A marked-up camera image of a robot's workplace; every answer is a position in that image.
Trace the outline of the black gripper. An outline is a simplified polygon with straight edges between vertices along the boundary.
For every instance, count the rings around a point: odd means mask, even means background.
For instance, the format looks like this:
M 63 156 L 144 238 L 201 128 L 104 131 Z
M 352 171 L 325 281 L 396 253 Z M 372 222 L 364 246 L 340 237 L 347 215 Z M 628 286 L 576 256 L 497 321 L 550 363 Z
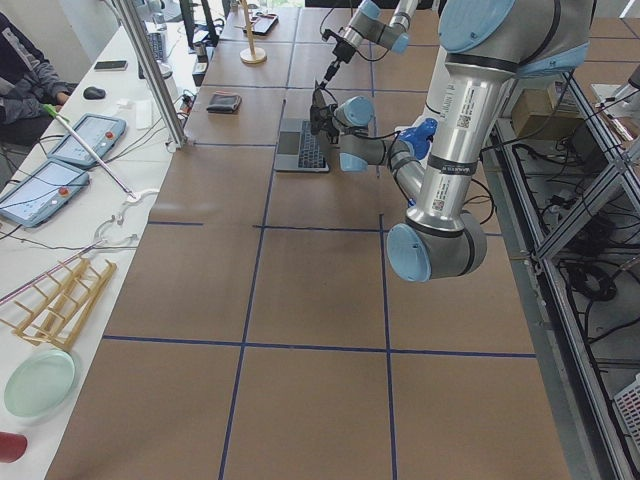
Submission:
M 327 67 L 326 73 L 322 80 L 322 87 L 325 88 L 328 83 L 334 78 L 338 72 L 341 62 L 349 63 L 353 58 L 353 46 L 344 40 L 340 40 L 336 43 L 332 53 L 336 57 L 336 60 L 331 62 Z
M 337 143 L 340 131 L 334 124 L 334 112 L 338 105 L 333 103 L 329 105 L 312 104 L 310 107 L 310 123 L 311 133 L 318 136 L 324 132 L 330 143 Z

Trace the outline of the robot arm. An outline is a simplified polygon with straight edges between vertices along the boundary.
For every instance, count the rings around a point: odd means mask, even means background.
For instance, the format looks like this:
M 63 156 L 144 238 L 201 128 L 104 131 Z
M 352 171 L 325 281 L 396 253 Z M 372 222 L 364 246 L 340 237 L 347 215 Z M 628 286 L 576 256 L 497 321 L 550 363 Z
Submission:
M 381 7 L 375 1 L 362 1 L 349 23 L 340 31 L 323 29 L 323 41 L 333 38 L 332 50 L 335 59 L 329 64 L 317 88 L 324 89 L 338 72 L 342 64 L 348 64 L 364 40 L 368 40 L 387 51 L 403 53 L 409 45 L 409 30 L 412 18 L 419 9 L 432 9 L 434 1 L 399 1 L 388 23 L 379 19 Z
M 440 51 L 426 109 L 399 133 L 371 136 L 371 102 L 325 101 L 315 85 L 311 130 L 340 147 L 345 171 L 386 166 L 409 201 L 393 226 L 387 256 L 411 282 L 468 274 L 485 258 L 480 223 L 464 202 L 507 84 L 570 72 L 582 64 L 595 11 L 591 1 L 448 1 L 440 13 Z

